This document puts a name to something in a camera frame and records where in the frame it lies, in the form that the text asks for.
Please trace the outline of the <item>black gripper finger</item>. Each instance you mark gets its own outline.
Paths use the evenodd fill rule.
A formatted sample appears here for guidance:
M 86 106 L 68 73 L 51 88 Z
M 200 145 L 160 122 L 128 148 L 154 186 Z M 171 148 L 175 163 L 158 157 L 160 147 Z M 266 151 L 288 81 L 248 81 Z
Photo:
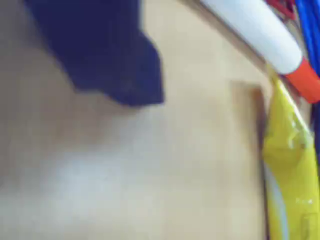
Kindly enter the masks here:
M 141 28 L 139 0 L 27 0 L 25 6 L 77 89 L 132 107 L 164 103 L 161 58 Z

